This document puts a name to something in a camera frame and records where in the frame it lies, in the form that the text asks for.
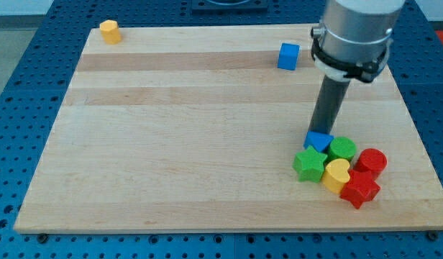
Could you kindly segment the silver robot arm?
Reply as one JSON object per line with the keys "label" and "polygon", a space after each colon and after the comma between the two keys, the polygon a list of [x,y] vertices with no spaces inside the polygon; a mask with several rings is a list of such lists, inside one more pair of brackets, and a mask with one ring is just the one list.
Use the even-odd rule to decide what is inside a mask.
{"label": "silver robot arm", "polygon": [[328,0],[311,28],[311,57],[327,78],[370,83],[386,66],[404,0]]}

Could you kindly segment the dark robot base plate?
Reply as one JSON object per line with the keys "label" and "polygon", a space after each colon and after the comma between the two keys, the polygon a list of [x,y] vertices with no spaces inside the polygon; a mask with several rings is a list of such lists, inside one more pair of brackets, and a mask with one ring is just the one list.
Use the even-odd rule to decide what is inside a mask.
{"label": "dark robot base plate", "polygon": [[268,0],[193,0],[191,11],[194,14],[208,12],[251,12],[267,11]]}

